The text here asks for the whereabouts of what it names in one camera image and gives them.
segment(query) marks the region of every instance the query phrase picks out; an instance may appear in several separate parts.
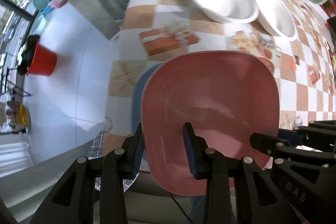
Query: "checkered tablecloth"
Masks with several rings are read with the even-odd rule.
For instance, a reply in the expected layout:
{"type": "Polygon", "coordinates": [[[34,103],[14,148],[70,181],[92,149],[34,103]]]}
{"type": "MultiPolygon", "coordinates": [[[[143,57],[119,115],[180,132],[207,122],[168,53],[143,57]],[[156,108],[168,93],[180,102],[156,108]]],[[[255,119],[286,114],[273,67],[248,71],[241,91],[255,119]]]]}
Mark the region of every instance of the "checkered tablecloth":
{"type": "Polygon", "coordinates": [[[298,116],[303,125],[335,119],[331,61],[320,35],[325,21],[307,4],[282,1],[297,25],[298,37],[293,42],[270,37],[257,21],[214,22],[191,0],[130,0],[110,78],[106,115],[114,124],[111,133],[131,133],[131,97],[144,71],[173,56],[206,50],[248,51],[269,67],[278,84],[280,128],[292,129],[298,116]],[[267,48],[262,40],[270,40],[274,47],[267,48]]]}
{"type": "MultiPolygon", "coordinates": [[[[90,147],[90,151],[88,152],[88,159],[95,159],[95,158],[99,158],[103,156],[103,134],[104,132],[101,131],[97,138],[95,138],[92,141],[91,147],[90,147]]],[[[124,179],[123,180],[123,188],[124,188],[124,192],[126,192],[128,190],[128,188],[133,184],[133,182],[137,179],[138,175],[135,177],[135,179],[133,180],[129,180],[129,179],[124,179]]],[[[101,178],[96,178],[96,182],[95,182],[95,189],[97,189],[98,191],[100,191],[100,185],[101,185],[101,178]]]]}

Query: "metal screw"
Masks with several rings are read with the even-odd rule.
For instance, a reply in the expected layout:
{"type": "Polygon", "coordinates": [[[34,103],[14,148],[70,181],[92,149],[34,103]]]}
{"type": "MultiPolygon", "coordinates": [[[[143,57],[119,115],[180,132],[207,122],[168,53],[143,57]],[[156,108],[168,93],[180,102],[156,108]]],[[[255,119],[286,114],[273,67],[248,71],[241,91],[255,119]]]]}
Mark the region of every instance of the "metal screw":
{"type": "Polygon", "coordinates": [[[207,147],[205,149],[205,153],[207,153],[207,154],[214,154],[215,150],[212,147],[207,147]]]}
{"type": "Polygon", "coordinates": [[[243,158],[243,161],[246,163],[246,164],[251,164],[253,162],[252,158],[250,157],[244,157],[243,158]]]}
{"type": "Polygon", "coordinates": [[[284,162],[284,160],[283,159],[276,159],[274,162],[276,164],[282,164],[284,162]]]}
{"type": "Polygon", "coordinates": [[[117,148],[116,150],[114,150],[114,153],[116,155],[122,155],[124,152],[125,152],[125,150],[122,149],[122,148],[117,148]]]}
{"type": "Polygon", "coordinates": [[[86,157],[84,157],[84,156],[80,156],[79,158],[77,158],[77,162],[78,162],[79,164],[82,164],[82,163],[86,162],[86,157]]]}

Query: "white tile floor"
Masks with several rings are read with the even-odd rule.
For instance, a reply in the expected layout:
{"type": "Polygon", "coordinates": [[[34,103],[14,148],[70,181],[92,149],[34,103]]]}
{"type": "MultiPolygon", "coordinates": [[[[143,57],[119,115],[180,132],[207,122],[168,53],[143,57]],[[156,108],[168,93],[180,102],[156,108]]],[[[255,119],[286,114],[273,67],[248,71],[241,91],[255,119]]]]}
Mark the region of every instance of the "white tile floor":
{"type": "Polygon", "coordinates": [[[31,125],[27,140],[34,163],[93,140],[103,129],[112,61],[117,52],[71,4],[48,15],[40,43],[56,52],[49,76],[29,75],[24,97],[31,125]]]}

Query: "red item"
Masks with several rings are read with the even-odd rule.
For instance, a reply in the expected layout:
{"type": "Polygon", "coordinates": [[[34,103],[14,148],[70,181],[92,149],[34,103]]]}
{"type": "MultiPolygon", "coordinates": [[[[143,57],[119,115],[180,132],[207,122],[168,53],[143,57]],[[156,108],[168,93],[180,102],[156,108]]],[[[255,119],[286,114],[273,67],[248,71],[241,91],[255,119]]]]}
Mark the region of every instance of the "red item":
{"type": "Polygon", "coordinates": [[[320,7],[329,17],[335,16],[336,4],[333,0],[328,0],[326,3],[320,5],[320,7]]]}
{"type": "MultiPolygon", "coordinates": [[[[142,32],[139,34],[140,39],[160,35],[162,32],[162,29],[153,29],[150,31],[142,32]]],[[[177,39],[175,37],[175,34],[170,34],[168,37],[160,37],[156,38],[152,41],[147,41],[142,43],[144,46],[146,52],[149,56],[159,54],[162,52],[167,52],[171,50],[175,50],[177,48],[180,48],[183,46],[188,46],[195,44],[199,41],[198,37],[194,35],[191,32],[184,31],[183,32],[185,36],[184,42],[181,42],[181,40],[177,39]]]]}
{"type": "Polygon", "coordinates": [[[268,70],[271,72],[271,74],[273,75],[274,74],[274,65],[273,63],[265,58],[265,57],[258,57],[258,59],[264,63],[264,65],[268,68],[268,70]]]}
{"type": "Polygon", "coordinates": [[[264,49],[264,54],[265,54],[265,57],[268,58],[268,59],[272,59],[272,57],[273,57],[272,52],[270,52],[267,49],[264,49]]]}
{"type": "Polygon", "coordinates": [[[195,180],[190,173],[182,136],[186,122],[209,147],[236,159],[250,156],[263,168],[269,156],[251,147],[250,136],[276,137],[279,112],[275,79],[251,54],[207,51],[169,59],[149,78],[141,100],[153,178],[171,193],[205,194],[206,180],[195,180]]]}
{"type": "Polygon", "coordinates": [[[56,53],[37,42],[33,61],[31,62],[26,75],[31,74],[49,76],[53,73],[56,62],[56,53]]]}
{"type": "Polygon", "coordinates": [[[53,9],[61,8],[64,4],[66,4],[67,0],[52,0],[49,6],[53,9]]]}

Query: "black bracket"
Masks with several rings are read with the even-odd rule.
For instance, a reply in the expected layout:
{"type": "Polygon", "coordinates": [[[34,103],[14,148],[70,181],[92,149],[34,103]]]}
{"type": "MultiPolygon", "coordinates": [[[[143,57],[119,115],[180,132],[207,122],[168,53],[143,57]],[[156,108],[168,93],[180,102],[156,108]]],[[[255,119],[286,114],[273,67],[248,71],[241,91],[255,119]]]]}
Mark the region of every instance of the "black bracket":
{"type": "Polygon", "coordinates": [[[122,180],[136,177],[143,149],[139,124],[133,137],[105,157],[77,158],[39,206],[30,224],[92,223],[97,177],[101,177],[100,223],[127,224],[122,180]]]}
{"type": "Polygon", "coordinates": [[[336,219],[335,122],[313,121],[293,132],[303,145],[322,152],[299,150],[286,140],[258,133],[250,137],[254,149],[273,157],[273,183],[311,224],[336,219]]]}
{"type": "Polygon", "coordinates": [[[207,179],[204,224],[231,224],[229,177],[235,180],[237,223],[299,224],[296,216],[271,179],[252,158],[225,157],[197,137],[190,123],[184,125],[184,144],[190,172],[207,179]]]}

